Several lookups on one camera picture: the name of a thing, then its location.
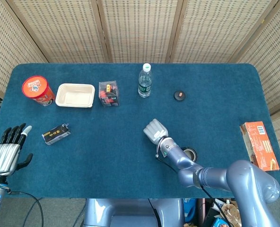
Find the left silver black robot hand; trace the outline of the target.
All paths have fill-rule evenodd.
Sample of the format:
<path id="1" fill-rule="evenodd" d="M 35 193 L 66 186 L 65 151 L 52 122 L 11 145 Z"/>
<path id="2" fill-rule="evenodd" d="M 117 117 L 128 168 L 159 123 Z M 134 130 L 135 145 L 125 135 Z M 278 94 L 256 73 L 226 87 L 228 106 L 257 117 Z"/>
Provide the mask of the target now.
<path id="1" fill-rule="evenodd" d="M 19 156 L 32 126 L 25 123 L 7 128 L 0 139 L 0 176 L 12 175 L 32 161 L 33 154 L 28 154 L 24 162 L 19 163 Z"/>

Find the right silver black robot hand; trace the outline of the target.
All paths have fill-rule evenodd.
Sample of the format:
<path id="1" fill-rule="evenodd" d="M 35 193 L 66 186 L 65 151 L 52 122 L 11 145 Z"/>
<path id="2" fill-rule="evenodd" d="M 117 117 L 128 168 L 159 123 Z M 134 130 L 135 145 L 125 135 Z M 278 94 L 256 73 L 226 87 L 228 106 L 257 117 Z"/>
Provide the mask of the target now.
<path id="1" fill-rule="evenodd" d="M 161 138 L 168 137 L 168 130 L 166 127 L 154 118 L 144 129 L 143 132 L 149 138 L 149 140 L 157 145 Z"/>

